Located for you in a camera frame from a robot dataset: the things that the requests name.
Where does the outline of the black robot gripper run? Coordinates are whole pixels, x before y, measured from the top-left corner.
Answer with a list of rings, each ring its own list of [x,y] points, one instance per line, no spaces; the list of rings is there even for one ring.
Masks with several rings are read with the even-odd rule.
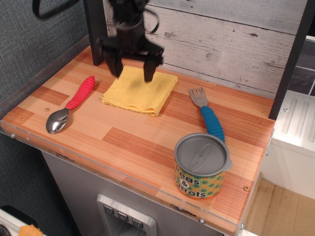
[[[164,49],[146,38],[143,21],[134,24],[118,21],[114,26],[117,32],[115,36],[102,36],[98,40],[110,72],[120,77],[122,58],[141,60],[144,61],[145,82],[151,82],[157,65],[163,64]]]

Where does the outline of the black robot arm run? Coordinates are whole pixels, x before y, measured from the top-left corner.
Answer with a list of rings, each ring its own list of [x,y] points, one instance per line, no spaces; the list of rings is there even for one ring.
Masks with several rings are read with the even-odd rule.
[[[101,51],[113,75],[120,77],[123,71],[122,59],[144,62],[144,79],[150,82],[156,68],[163,64],[164,49],[145,36],[143,13],[147,10],[147,0],[112,0],[116,36],[100,40]]]

